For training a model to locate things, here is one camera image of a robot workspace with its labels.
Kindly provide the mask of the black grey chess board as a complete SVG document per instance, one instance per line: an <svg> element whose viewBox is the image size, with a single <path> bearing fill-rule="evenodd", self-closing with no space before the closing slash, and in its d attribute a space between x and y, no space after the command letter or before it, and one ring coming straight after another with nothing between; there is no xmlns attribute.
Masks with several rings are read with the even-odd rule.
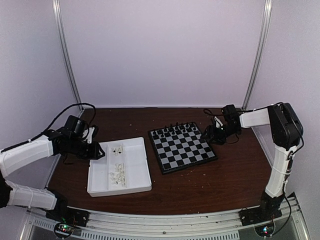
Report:
<svg viewBox="0 0 320 240"><path fill-rule="evenodd" d="M218 159L195 122L148 131L161 173L169 174Z"/></svg>

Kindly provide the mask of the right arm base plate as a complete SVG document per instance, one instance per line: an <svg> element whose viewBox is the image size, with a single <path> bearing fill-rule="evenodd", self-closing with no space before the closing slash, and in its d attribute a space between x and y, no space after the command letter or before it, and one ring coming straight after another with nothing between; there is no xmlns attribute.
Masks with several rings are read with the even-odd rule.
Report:
<svg viewBox="0 0 320 240"><path fill-rule="evenodd" d="M271 221L282 216L280 209L272 212L264 212L260 207L244 208L238 212L243 226L255 225L262 222Z"/></svg>

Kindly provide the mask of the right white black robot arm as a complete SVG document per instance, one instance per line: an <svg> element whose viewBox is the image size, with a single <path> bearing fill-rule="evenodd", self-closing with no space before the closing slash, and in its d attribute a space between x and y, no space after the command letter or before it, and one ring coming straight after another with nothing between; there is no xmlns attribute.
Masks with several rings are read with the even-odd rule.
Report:
<svg viewBox="0 0 320 240"><path fill-rule="evenodd" d="M219 119L219 115L207 108L203 112L211 117L211 125L206 127L201 137L217 145L226 144L228 137L240 135L242 129L266 125L270 127L275 154L270 178L261 196L256 216L261 221L276 216L285 198L294 156L304 146L304 129L291 104L278 102L252 110L239 110L229 104L221 109L224 122Z"/></svg>

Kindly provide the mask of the left aluminium frame post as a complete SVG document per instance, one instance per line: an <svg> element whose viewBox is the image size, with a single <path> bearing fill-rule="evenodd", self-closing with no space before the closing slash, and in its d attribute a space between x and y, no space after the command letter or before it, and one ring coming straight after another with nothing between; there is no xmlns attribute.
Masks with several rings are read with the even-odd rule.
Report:
<svg viewBox="0 0 320 240"><path fill-rule="evenodd" d="M53 7L53 14L54 14L56 26L57 26L58 37L59 37L59 41L60 41L63 62L64 62L64 66L66 69L67 78L68 78L68 81L69 81L69 84L71 87L71 92L73 94L75 102L80 104L82 101L81 101L80 93L79 93L78 86L76 83L74 71L72 68L70 54L68 51L68 45L67 45L65 29L64 29L64 24L63 24L63 17L62 17L62 12L61 12L60 0L52 0L52 7Z"/></svg>

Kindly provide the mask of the right aluminium frame post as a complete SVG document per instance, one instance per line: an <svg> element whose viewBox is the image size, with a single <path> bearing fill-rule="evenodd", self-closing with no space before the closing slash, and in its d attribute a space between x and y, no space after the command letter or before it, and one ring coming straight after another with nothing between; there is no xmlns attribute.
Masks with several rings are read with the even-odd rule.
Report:
<svg viewBox="0 0 320 240"><path fill-rule="evenodd" d="M248 108L251 96L253 94L254 86L259 74L259 69L261 66L262 58L263 58L263 51L266 45L266 41L268 38L269 29L270 29L270 22L272 18L272 6L273 6L272 0L264 1L264 8L263 8L258 45L256 49L252 71L250 74L249 84L247 87L244 101L242 103L242 109L245 109L245 110Z"/></svg>

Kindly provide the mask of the aluminium frame post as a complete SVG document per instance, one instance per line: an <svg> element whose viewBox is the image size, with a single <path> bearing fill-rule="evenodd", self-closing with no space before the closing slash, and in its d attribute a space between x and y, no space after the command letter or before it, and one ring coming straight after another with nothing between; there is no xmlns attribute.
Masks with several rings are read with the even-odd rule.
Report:
<svg viewBox="0 0 320 240"><path fill-rule="evenodd" d="M76 83L74 71L72 68L70 54L68 51L68 45L67 45L65 29L64 29L64 24L63 24L63 17L62 17L62 12L61 12L60 0L52 0L52 7L53 7L53 14L54 14L56 26L57 26L58 37L59 37L59 41L60 41L63 62L64 62L64 66L66 69L67 78L68 78L68 81L69 81L69 84L71 87L71 92L73 94L75 102L80 104L82 101L81 101L80 93L79 93L78 86Z"/></svg>
<svg viewBox="0 0 320 240"><path fill-rule="evenodd" d="M259 69L261 66L262 58L263 58L263 51L266 45L266 41L268 38L269 29L270 29L270 22L272 18L272 6L273 6L272 0L264 1L264 8L263 8L258 45L256 49L252 71L250 74L249 84L247 87L244 101L242 103L242 109L245 109L245 110L248 108L251 96L253 94L254 86L259 74Z"/></svg>

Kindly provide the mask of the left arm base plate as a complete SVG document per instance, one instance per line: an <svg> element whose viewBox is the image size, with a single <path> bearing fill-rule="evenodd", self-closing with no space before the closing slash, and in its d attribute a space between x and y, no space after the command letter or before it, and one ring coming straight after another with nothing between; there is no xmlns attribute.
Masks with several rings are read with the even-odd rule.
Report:
<svg viewBox="0 0 320 240"><path fill-rule="evenodd" d="M59 214L54 210L45 210L48 219L62 222L70 226L86 227L90 213L85 210L67 208L64 214Z"/></svg>

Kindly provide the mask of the front aluminium rail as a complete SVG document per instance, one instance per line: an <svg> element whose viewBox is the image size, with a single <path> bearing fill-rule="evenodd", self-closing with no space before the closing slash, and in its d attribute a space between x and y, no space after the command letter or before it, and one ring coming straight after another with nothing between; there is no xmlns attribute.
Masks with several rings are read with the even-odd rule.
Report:
<svg viewBox="0 0 320 240"><path fill-rule="evenodd" d="M134 215L90 211L85 227L70 240L263 240L262 229L271 227L272 240L310 238L295 197L281 204L282 216L244 226L239 210L183 215Z"/></svg>

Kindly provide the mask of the white plastic compartment tray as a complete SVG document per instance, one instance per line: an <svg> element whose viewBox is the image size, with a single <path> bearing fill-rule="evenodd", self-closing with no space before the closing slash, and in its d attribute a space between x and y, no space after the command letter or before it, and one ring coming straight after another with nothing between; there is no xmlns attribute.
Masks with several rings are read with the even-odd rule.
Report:
<svg viewBox="0 0 320 240"><path fill-rule="evenodd" d="M147 192L152 181L143 137L101 142L105 156L91 160L87 193L106 197Z"/></svg>

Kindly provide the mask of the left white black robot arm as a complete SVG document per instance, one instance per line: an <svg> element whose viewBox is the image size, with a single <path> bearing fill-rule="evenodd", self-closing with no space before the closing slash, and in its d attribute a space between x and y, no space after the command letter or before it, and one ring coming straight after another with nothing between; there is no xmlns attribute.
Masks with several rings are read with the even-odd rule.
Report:
<svg viewBox="0 0 320 240"><path fill-rule="evenodd" d="M7 180L13 172L38 160L60 155L74 155L82 160L99 160L106 154L93 138L98 127L70 115L58 130L46 129L39 136L0 151L0 206L39 208L61 222L72 218L67 199L54 190L37 189Z"/></svg>

